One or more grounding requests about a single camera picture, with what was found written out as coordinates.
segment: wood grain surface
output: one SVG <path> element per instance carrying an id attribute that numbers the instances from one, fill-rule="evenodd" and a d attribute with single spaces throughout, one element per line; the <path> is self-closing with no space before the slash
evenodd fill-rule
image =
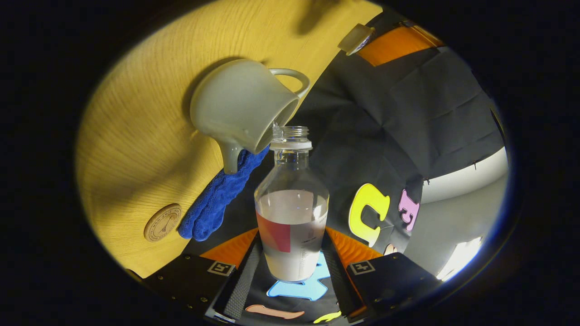
<path id="1" fill-rule="evenodd" d="M 176 230 L 149 242 L 143 230 L 168 204 L 185 213 L 223 168 L 216 142 L 188 115 L 204 74 L 243 57 L 301 71 L 314 83 L 340 40 L 380 11 L 362 0 L 221 0 L 171 22 L 120 59 L 86 107 L 75 162 L 87 218 L 112 257 L 145 278 L 188 243 Z"/>

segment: white liquid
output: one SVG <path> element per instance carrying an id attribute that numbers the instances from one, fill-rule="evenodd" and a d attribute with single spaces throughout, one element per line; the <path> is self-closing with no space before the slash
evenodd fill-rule
<path id="1" fill-rule="evenodd" d="M 316 268 L 327 202 L 304 190 L 281 190 L 266 194 L 256 203 L 258 226 L 270 273 L 286 282 L 308 279 Z M 260 217 L 267 222 L 260 222 Z"/>

